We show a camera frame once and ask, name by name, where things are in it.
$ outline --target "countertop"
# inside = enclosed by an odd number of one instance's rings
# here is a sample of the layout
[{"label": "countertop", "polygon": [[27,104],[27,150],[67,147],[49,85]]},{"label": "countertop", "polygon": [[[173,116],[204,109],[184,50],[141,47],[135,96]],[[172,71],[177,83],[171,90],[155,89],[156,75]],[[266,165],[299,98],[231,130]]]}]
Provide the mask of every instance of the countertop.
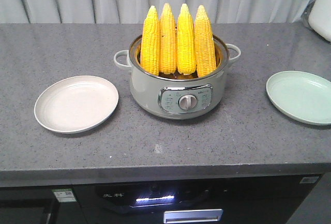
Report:
[{"label": "countertop", "polygon": [[[331,171],[331,126],[292,120],[270,102],[267,79],[300,70],[331,80],[331,45],[301,23],[216,24],[240,47],[224,97],[192,120],[155,117],[113,63],[140,24],[0,25],[0,186],[88,184]],[[53,83],[93,75],[118,89],[115,112],[64,135],[38,124],[34,104]]]}]

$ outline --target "plate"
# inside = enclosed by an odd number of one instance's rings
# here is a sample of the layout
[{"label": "plate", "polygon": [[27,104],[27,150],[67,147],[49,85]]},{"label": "plate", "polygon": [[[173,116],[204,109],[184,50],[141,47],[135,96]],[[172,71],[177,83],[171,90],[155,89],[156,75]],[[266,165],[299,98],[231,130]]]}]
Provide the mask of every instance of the plate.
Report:
[{"label": "plate", "polygon": [[36,120],[48,130],[78,133],[96,127],[115,110],[116,87],[106,79],[77,76],[63,79],[48,87],[38,97]]},{"label": "plate", "polygon": [[302,71],[282,71],[266,84],[275,107],[299,122],[331,124],[331,82]]}]

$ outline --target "label sticker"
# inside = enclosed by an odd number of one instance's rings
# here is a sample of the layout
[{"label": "label sticker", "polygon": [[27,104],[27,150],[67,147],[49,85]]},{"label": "label sticker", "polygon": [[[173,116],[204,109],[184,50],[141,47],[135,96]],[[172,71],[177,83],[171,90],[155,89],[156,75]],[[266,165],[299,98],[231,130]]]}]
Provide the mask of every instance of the label sticker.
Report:
[{"label": "label sticker", "polygon": [[72,189],[52,189],[58,202],[76,202]]},{"label": "label sticker", "polygon": [[305,176],[301,179],[301,184],[314,184],[319,179],[319,176]]}]

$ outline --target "corn on the cob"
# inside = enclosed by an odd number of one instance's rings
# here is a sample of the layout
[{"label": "corn on the cob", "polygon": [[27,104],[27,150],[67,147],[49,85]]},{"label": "corn on the cob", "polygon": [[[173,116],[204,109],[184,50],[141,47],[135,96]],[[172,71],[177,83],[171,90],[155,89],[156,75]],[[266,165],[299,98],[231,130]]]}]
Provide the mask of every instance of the corn on the cob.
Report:
[{"label": "corn on the cob", "polygon": [[165,3],[161,14],[161,58],[160,72],[175,73],[176,65],[176,22],[169,3]]},{"label": "corn on the cob", "polygon": [[194,44],[197,72],[200,78],[216,69],[212,25],[203,5],[199,6],[195,17]]},{"label": "corn on the cob", "polygon": [[177,70],[188,75],[195,69],[193,19],[188,6],[182,4],[177,22]]},{"label": "corn on the cob", "polygon": [[151,6],[144,21],[140,50],[140,65],[147,72],[159,75],[161,32],[155,6]]}]

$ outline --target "control knob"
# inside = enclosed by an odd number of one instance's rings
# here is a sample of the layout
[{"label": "control knob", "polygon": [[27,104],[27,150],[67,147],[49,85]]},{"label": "control knob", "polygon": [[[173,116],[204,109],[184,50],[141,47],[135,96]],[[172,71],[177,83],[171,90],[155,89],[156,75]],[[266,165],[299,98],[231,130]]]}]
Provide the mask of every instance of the control knob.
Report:
[{"label": "control knob", "polygon": [[182,96],[178,101],[179,107],[183,110],[193,109],[197,103],[197,98],[194,95]]}]

